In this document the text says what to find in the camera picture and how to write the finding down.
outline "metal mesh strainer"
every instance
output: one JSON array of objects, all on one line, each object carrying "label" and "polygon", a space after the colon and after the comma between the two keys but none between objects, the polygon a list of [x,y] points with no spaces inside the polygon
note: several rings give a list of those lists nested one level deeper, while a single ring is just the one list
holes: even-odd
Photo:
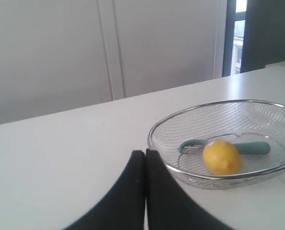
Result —
[{"label": "metal mesh strainer", "polygon": [[[213,176],[202,159],[202,150],[180,154],[189,139],[221,138],[232,143],[266,141],[267,155],[242,155],[238,174]],[[149,147],[157,150],[173,175],[203,189],[228,189],[256,184],[285,172],[285,106],[256,100],[199,105],[158,122],[149,133]]]}]

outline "basket rim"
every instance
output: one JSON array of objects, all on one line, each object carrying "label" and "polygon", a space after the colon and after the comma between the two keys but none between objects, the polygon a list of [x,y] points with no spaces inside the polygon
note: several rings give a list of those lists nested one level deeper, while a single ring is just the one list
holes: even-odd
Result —
[{"label": "basket rim", "polygon": [[[274,102],[270,102],[270,101],[264,101],[264,100],[248,100],[248,99],[241,99],[241,100],[227,100],[227,101],[217,101],[217,102],[211,102],[211,103],[205,103],[205,104],[201,104],[201,105],[197,105],[197,106],[192,106],[180,111],[177,111],[167,117],[165,117],[164,119],[158,121],[149,131],[148,134],[148,148],[152,149],[152,135],[154,133],[154,131],[161,125],[163,124],[165,121],[178,116],[180,114],[189,112],[191,110],[195,110],[198,108],[203,108],[203,107],[207,107],[210,105],[215,105],[215,104],[227,104],[227,103],[261,103],[261,104],[268,104],[268,105],[274,105],[277,107],[281,107],[285,109],[285,105],[280,104],[280,103],[274,103]],[[233,175],[221,175],[221,176],[206,176],[206,175],[201,175],[201,174],[195,174],[195,173],[191,173],[191,172],[187,172],[184,170],[180,170],[170,164],[168,164],[167,162],[165,162],[162,159],[163,163],[166,165],[166,167],[172,171],[175,171],[177,173],[181,173],[181,174],[185,174],[188,176],[192,176],[192,177],[197,177],[197,178],[202,178],[202,179],[207,179],[207,180],[232,180],[232,179],[244,179],[244,178],[251,178],[251,177],[256,177],[256,176],[261,176],[261,175],[266,175],[266,174],[270,174],[270,173],[275,173],[281,170],[285,169],[285,163],[272,167],[272,168],[268,168],[268,169],[263,169],[263,170],[258,170],[258,171],[253,171],[253,172],[246,172],[246,173],[239,173],[239,174],[233,174]]]}]

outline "window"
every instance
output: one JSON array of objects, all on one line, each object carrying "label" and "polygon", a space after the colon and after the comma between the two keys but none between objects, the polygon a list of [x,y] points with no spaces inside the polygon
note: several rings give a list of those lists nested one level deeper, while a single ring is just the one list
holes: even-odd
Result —
[{"label": "window", "polygon": [[223,76],[240,73],[247,0],[228,0]]}]

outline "lemon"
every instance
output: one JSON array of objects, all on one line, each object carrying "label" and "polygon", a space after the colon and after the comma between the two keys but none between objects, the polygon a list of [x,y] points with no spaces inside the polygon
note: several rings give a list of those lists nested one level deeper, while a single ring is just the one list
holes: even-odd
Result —
[{"label": "lemon", "polygon": [[203,161],[214,175],[235,174],[242,166],[242,157],[235,146],[220,139],[204,147]]}]

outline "white countertop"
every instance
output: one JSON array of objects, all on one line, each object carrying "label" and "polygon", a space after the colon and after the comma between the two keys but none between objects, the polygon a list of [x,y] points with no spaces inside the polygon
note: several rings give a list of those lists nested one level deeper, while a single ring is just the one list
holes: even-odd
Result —
[{"label": "white countertop", "polygon": [[[285,68],[0,125],[0,230],[68,226],[111,188],[132,150],[147,148],[154,123],[186,107],[233,99],[285,104]],[[226,191],[181,186],[236,230],[285,228],[285,174]]]}]

